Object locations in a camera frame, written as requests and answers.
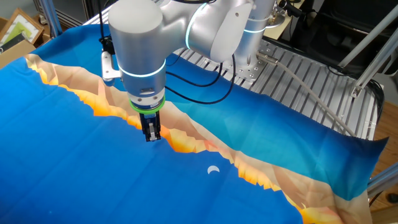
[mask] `table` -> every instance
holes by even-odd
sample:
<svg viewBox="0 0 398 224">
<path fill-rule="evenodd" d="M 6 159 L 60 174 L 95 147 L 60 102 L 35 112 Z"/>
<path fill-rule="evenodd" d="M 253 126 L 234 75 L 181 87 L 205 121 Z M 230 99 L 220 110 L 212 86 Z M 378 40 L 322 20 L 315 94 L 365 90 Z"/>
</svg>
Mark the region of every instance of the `table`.
<svg viewBox="0 0 398 224">
<path fill-rule="evenodd" d="M 301 7 L 301 5 L 304 3 L 304 0 L 300 1 L 299 3 L 294 3 L 294 7 L 296 7 L 297 9 L 299 9 Z M 292 21 L 292 17 L 288 16 L 286 14 L 285 17 L 285 22 L 282 23 L 281 25 L 275 27 L 275 28 L 271 28 L 271 29 L 266 29 L 264 31 L 264 36 L 266 37 L 270 37 L 272 39 L 277 40 L 285 31 L 286 27 L 289 25 L 289 23 Z"/>
</svg>

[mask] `cable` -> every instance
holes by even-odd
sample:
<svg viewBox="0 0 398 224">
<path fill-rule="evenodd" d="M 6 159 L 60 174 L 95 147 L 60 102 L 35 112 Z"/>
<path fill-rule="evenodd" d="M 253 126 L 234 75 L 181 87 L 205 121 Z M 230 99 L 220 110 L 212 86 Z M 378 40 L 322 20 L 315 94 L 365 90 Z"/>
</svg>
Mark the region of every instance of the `cable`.
<svg viewBox="0 0 398 224">
<path fill-rule="evenodd" d="M 223 72 L 223 64 L 221 63 L 221 64 L 220 64 L 220 69 L 218 70 L 218 75 L 217 75 L 216 79 L 215 79 L 214 81 L 212 81 L 211 83 L 206 84 L 206 85 L 201 85 L 201 84 L 193 83 L 193 82 L 191 82 L 191 81 L 189 81 L 189 80 L 187 80 L 187 79 L 185 79 L 185 78 L 182 78 L 181 76 L 176 75 L 176 74 L 171 73 L 171 72 L 166 72 L 166 74 L 172 75 L 172 76 L 174 76 L 175 78 L 178 78 L 178 79 L 180 79 L 180 80 L 182 80 L 182 81 L 184 81 L 184 82 L 186 82 L 186 83 L 188 83 L 188 84 L 191 84 L 191 85 L 193 85 L 193 86 L 197 86 L 197 87 L 209 87 L 209 86 L 211 86 L 211 85 L 214 85 L 214 83 L 216 83 L 216 82 L 218 81 L 218 79 L 220 79 L 221 73 L 222 73 L 222 72 Z"/>
<path fill-rule="evenodd" d="M 289 41 L 292 41 L 292 24 L 293 24 L 293 16 L 292 16 L 292 20 L 290 22 L 290 27 L 289 27 Z"/>
<path fill-rule="evenodd" d="M 186 96 L 184 96 L 184 95 L 178 93 L 177 91 L 175 91 L 175 90 L 173 90 L 173 89 L 171 89 L 171 88 L 169 88 L 169 87 L 167 87 L 167 86 L 166 86 L 165 88 L 168 89 L 168 90 L 170 90 L 172 93 L 176 94 L 177 96 L 179 96 L 179 97 L 181 97 L 181 98 L 183 98 L 183 99 L 185 99 L 185 100 L 191 101 L 191 102 L 193 102 L 193 103 L 198 103 L 198 104 L 201 104 L 201 105 L 213 105 L 213 104 L 219 103 L 219 102 L 225 100 L 225 99 L 229 96 L 229 94 L 231 94 L 232 89 L 233 89 L 233 87 L 234 87 L 235 76 L 236 76 L 235 55 L 232 55 L 232 63 L 233 63 L 233 72 L 234 72 L 234 73 L 233 73 L 233 76 L 232 76 L 232 79 L 231 79 L 231 87 L 229 88 L 227 94 L 225 94 L 225 96 L 222 97 L 222 98 L 219 99 L 219 100 L 216 100 L 216 101 L 213 101 L 213 102 L 203 102 L 203 101 L 193 100 L 193 99 L 191 99 L 191 98 L 188 98 L 188 97 L 186 97 Z"/>
<path fill-rule="evenodd" d="M 383 191 L 377 193 L 377 195 L 375 195 L 375 196 L 372 198 L 372 200 L 369 202 L 369 207 L 372 206 L 373 202 L 380 196 L 381 193 L 383 193 Z"/>
<path fill-rule="evenodd" d="M 175 59 L 175 62 L 172 63 L 171 65 L 166 65 L 166 66 L 173 66 L 173 65 L 175 65 L 175 64 L 177 63 L 177 61 L 180 59 L 180 57 L 182 56 L 182 54 L 184 54 L 184 52 L 186 52 L 187 50 L 188 50 L 188 49 L 186 48 L 186 49 L 184 49 L 183 51 L 181 51 L 181 52 L 178 54 L 177 59 Z"/>
<path fill-rule="evenodd" d="M 101 2 L 100 0 L 97 0 L 97 7 L 98 7 L 98 14 L 99 14 L 99 26 L 101 29 L 101 38 L 104 39 L 104 22 L 102 21 L 102 8 L 101 8 Z"/>
<path fill-rule="evenodd" d="M 317 94 L 315 94 L 310 87 L 308 87 L 298 76 L 296 76 L 295 73 L 293 73 L 292 71 L 290 71 L 290 69 L 288 69 L 284 64 L 277 62 L 276 63 L 280 68 L 283 68 L 283 70 L 285 70 L 286 73 L 288 73 L 294 80 L 298 81 L 300 83 L 300 85 L 302 87 L 305 88 L 305 90 L 307 90 L 307 92 L 314 97 L 314 99 L 316 99 L 316 101 L 335 119 L 335 121 L 337 121 L 337 123 L 339 123 L 348 133 L 349 135 L 351 135 L 352 137 L 356 137 L 355 133 L 350 130 L 350 128 L 342 121 L 339 119 L 339 117 L 337 117 L 336 114 L 334 114 L 334 112 L 332 112 L 332 110 L 321 100 L 319 99 L 319 97 L 317 96 Z"/>
<path fill-rule="evenodd" d="M 334 74 L 334 75 L 337 75 L 337 76 L 340 76 L 340 77 L 349 77 L 349 76 L 350 76 L 349 74 L 343 74 L 343 73 L 336 73 L 336 72 L 334 72 L 334 71 L 330 68 L 330 65 L 328 65 L 327 68 L 328 68 L 329 72 L 331 72 L 331 73 Z"/>
</svg>

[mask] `green light ring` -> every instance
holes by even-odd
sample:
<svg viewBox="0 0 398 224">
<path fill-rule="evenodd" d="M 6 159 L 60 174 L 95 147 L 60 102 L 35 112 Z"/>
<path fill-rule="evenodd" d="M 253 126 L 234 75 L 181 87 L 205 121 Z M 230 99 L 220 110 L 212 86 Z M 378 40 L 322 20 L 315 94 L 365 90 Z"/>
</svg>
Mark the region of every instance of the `green light ring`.
<svg viewBox="0 0 398 224">
<path fill-rule="evenodd" d="M 161 104 L 160 104 L 158 107 L 156 107 L 155 109 L 152 109 L 152 110 L 140 109 L 140 108 L 136 107 L 136 106 L 132 103 L 131 100 L 130 100 L 130 106 L 131 106 L 131 108 L 132 108 L 133 110 L 137 111 L 137 112 L 140 113 L 140 114 L 143 114 L 143 115 L 150 115 L 150 114 L 154 114 L 154 113 L 160 111 L 160 109 L 162 109 L 162 107 L 164 106 L 164 103 L 165 103 L 165 102 L 166 102 L 166 97 L 163 97 L 163 100 L 162 100 Z"/>
</svg>

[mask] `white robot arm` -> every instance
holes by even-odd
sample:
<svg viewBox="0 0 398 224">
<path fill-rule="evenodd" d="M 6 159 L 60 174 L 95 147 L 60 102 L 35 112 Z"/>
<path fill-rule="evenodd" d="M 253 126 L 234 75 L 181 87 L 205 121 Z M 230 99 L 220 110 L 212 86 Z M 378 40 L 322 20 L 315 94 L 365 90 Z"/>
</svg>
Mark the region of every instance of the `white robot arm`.
<svg viewBox="0 0 398 224">
<path fill-rule="evenodd" d="M 119 70 L 103 52 L 103 79 L 121 78 L 131 106 L 140 113 L 147 141 L 160 139 L 159 110 L 164 104 L 165 58 L 188 47 L 215 61 L 235 53 L 252 11 L 251 0 L 203 4 L 163 0 L 119 0 L 109 11 L 109 28 Z"/>
</svg>

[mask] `black cable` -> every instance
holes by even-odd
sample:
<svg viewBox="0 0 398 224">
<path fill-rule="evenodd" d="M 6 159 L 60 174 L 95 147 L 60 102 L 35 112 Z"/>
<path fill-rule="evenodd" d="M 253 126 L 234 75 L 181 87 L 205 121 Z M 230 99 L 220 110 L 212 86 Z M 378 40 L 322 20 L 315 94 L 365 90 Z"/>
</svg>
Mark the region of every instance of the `black cable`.
<svg viewBox="0 0 398 224">
<path fill-rule="evenodd" d="M 329 72 L 331 72 L 331 73 L 334 74 L 334 75 L 341 76 L 341 77 L 350 77 L 350 76 L 351 76 L 351 74 L 336 73 L 336 72 L 334 72 L 330 67 L 331 67 L 330 65 L 327 66 Z"/>
<path fill-rule="evenodd" d="M 106 6 L 108 6 L 109 4 L 109 0 L 106 0 L 105 4 L 104 4 L 104 8 L 106 8 Z"/>
<path fill-rule="evenodd" d="M 101 29 L 101 38 L 104 39 L 104 22 L 102 21 L 102 8 L 100 0 L 97 0 L 98 14 L 99 14 L 99 27 Z"/>
<path fill-rule="evenodd" d="M 227 94 L 225 94 L 224 97 L 222 97 L 221 99 L 219 99 L 219 100 L 217 100 L 217 101 L 213 101 L 213 102 L 203 102 L 203 101 L 193 100 L 193 99 L 191 99 L 191 98 L 188 98 L 188 97 L 186 97 L 186 96 L 184 96 L 184 95 L 178 93 L 177 91 L 175 91 L 175 90 L 173 90 L 173 89 L 171 89 L 171 88 L 169 88 L 169 87 L 167 87 L 167 86 L 166 86 L 166 89 L 170 90 L 172 93 L 176 94 L 177 96 L 179 96 L 179 97 L 181 97 L 181 98 L 183 98 L 183 99 L 185 99 L 185 100 L 191 101 L 191 102 L 193 102 L 193 103 L 198 103 L 198 104 L 201 104 L 201 105 L 213 105 L 213 104 L 219 103 L 219 102 L 225 100 L 225 99 L 229 96 L 229 94 L 231 94 L 232 89 L 233 89 L 233 87 L 234 87 L 235 76 L 236 76 L 235 55 L 232 55 L 232 63 L 233 63 L 233 72 L 234 72 L 234 73 L 233 73 L 232 80 L 231 80 L 231 87 L 229 88 Z"/>
<path fill-rule="evenodd" d="M 189 81 L 189 80 L 187 80 L 187 79 L 185 79 L 185 78 L 182 78 L 181 76 L 176 75 L 176 74 L 171 73 L 171 72 L 166 72 L 166 74 L 172 75 L 172 76 L 174 76 L 175 78 L 178 78 L 178 79 L 180 79 L 180 80 L 182 80 L 182 81 L 184 81 L 184 82 L 186 82 L 186 83 L 188 83 L 188 84 L 191 84 L 191 85 L 193 85 L 193 86 L 197 86 L 197 87 L 209 87 L 209 86 L 211 86 L 211 85 L 214 85 L 214 83 L 216 83 L 216 82 L 220 79 L 221 73 L 222 73 L 222 72 L 223 72 L 223 64 L 221 63 L 221 64 L 220 64 L 220 69 L 218 70 L 218 75 L 217 75 L 216 79 L 215 79 L 214 81 L 212 81 L 211 83 L 206 84 L 206 85 L 201 85 L 201 84 L 193 83 L 193 82 L 191 82 L 191 81 Z"/>
<path fill-rule="evenodd" d="M 171 65 L 166 65 L 166 66 L 173 66 L 173 65 L 175 65 L 175 64 L 177 63 L 177 61 L 180 59 L 180 57 L 182 56 L 182 54 L 184 54 L 184 52 L 186 52 L 187 50 L 188 50 L 188 49 L 186 48 L 186 49 L 184 49 L 183 51 L 181 51 L 181 52 L 178 54 L 177 59 L 175 59 L 175 62 L 172 63 Z"/>
<path fill-rule="evenodd" d="M 290 22 L 290 27 L 289 27 L 289 37 L 290 37 L 289 41 L 290 42 L 292 41 L 292 24 L 293 24 L 293 16 L 292 16 L 292 20 Z"/>
<path fill-rule="evenodd" d="M 380 192 L 380 193 L 378 193 L 377 195 L 375 195 L 375 196 L 372 198 L 372 200 L 369 202 L 369 207 L 372 206 L 373 202 L 378 198 L 378 196 L 380 196 L 381 193 L 383 193 L 383 191 Z"/>
</svg>

